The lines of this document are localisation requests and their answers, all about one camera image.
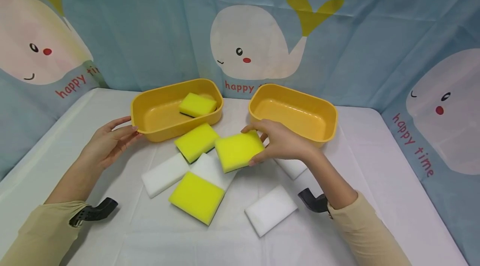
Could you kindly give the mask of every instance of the black plastic clip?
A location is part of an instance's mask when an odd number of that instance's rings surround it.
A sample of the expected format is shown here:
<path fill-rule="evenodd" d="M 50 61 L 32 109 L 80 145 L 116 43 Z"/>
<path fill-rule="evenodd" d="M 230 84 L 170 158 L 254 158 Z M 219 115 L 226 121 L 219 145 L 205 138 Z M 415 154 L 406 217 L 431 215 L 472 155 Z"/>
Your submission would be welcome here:
<path fill-rule="evenodd" d="M 328 200 L 325 197 L 325 194 L 322 194 L 319 197 L 313 196 L 309 188 L 304 189 L 298 194 L 303 203 L 307 206 L 308 209 L 315 213 L 328 212 Z"/>
<path fill-rule="evenodd" d="M 96 207 L 84 207 L 80 212 L 73 216 L 72 219 L 70 219 L 70 225 L 78 227 L 82 221 L 100 221 L 105 219 L 118 205 L 119 204 L 115 200 L 107 197 Z"/>

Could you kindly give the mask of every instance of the yellow sponge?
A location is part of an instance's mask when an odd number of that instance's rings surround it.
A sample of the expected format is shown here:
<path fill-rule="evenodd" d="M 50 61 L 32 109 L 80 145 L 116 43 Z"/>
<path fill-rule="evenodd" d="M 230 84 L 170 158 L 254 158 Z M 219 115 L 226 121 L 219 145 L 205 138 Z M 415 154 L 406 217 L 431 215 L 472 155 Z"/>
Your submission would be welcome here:
<path fill-rule="evenodd" d="M 189 131 L 182 137 L 175 140 L 175 145 L 189 163 L 192 163 L 199 156 L 208 152 L 215 146 L 215 140 L 220 138 L 212 127 L 205 123 Z"/>
<path fill-rule="evenodd" d="M 222 188 L 192 172 L 187 172 L 168 201 L 210 225 L 224 195 L 225 191 Z"/>
<path fill-rule="evenodd" d="M 195 93 L 189 93 L 179 106 L 181 113 L 190 115 L 191 117 L 207 115 L 215 111 L 216 108 L 216 101 L 196 95 Z"/>
<path fill-rule="evenodd" d="M 248 165 L 250 159 L 265 149 L 256 131 L 237 134 L 215 141 L 215 149 L 223 172 L 234 171 Z"/>

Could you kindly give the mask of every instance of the sleeve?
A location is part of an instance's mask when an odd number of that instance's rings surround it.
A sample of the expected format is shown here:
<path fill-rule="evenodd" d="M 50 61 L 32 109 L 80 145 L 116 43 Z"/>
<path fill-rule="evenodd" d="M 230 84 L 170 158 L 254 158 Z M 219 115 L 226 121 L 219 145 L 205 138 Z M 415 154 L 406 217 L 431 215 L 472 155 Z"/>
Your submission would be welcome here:
<path fill-rule="evenodd" d="M 59 265 L 80 230 L 69 221 L 85 206 L 83 201 L 38 206 L 23 223 L 0 266 Z"/>
<path fill-rule="evenodd" d="M 349 206 L 328 210 L 353 251 L 360 266 L 410 266 L 397 241 L 378 218 L 373 207 L 358 192 L 357 200 Z"/>

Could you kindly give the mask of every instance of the yellow plastic tub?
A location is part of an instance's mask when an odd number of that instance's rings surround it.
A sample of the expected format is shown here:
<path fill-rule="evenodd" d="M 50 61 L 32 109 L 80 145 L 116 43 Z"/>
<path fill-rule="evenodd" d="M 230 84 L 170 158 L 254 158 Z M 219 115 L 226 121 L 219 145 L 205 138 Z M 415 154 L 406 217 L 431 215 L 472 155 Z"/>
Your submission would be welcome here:
<path fill-rule="evenodd" d="M 335 136 L 338 113 L 324 99 L 276 84 L 257 89 L 248 106 L 250 121 L 270 119 L 321 147 Z"/>
<path fill-rule="evenodd" d="M 202 117 L 192 118 L 181 114 L 179 105 L 190 93 L 196 93 L 217 102 L 217 109 Z M 130 105 L 132 125 L 152 142 L 161 142 L 180 136 L 200 124 L 215 124 L 222 117 L 223 98 L 215 83 L 207 79 L 195 79 L 137 95 Z"/>

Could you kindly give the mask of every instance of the left hand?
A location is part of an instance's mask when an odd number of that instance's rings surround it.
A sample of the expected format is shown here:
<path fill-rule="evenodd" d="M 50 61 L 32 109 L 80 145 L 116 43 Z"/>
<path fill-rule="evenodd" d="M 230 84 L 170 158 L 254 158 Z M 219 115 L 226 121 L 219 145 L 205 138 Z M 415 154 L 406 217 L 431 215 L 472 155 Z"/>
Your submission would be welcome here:
<path fill-rule="evenodd" d="M 118 125 L 130 121 L 130 119 L 130 116 L 122 117 L 100 127 L 85 145 L 77 161 L 107 169 L 121 153 L 125 152 L 129 146 L 143 136 L 137 132 L 137 127 L 131 125 L 115 129 Z"/>

